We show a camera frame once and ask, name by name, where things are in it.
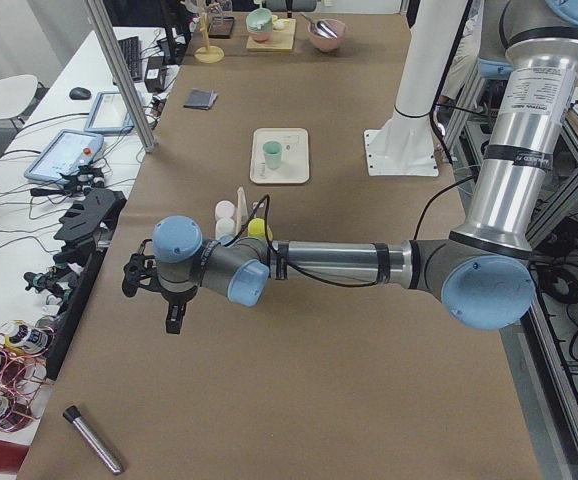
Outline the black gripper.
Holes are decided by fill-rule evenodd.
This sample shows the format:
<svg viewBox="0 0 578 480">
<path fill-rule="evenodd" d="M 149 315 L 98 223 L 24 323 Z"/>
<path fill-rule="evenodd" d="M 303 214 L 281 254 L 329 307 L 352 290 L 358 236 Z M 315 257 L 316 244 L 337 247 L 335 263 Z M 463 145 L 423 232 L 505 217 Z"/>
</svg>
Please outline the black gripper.
<svg viewBox="0 0 578 480">
<path fill-rule="evenodd" d="M 168 311 L 165 318 L 166 333 L 179 335 L 183 326 L 186 305 L 195 297 L 195 290 L 188 289 L 182 292 L 165 291 L 162 297 L 168 303 Z"/>
</svg>

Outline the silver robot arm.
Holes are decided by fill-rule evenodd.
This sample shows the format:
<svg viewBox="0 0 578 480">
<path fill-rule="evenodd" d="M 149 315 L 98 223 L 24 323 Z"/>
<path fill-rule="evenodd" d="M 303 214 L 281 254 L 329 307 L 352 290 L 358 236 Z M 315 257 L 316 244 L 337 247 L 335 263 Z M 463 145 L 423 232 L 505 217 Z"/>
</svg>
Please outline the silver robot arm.
<svg viewBox="0 0 578 480">
<path fill-rule="evenodd" d="M 362 288 L 397 283 L 427 292 L 465 325 L 497 330 L 530 308 L 527 227 L 578 80 L 578 1 L 496 2 L 485 46 L 512 71 L 464 223 L 440 240 L 336 244 L 238 236 L 205 238 L 185 216 L 154 228 L 151 286 L 168 301 L 166 329 L 180 330 L 187 303 L 207 288 L 245 306 L 289 271 Z"/>
</svg>

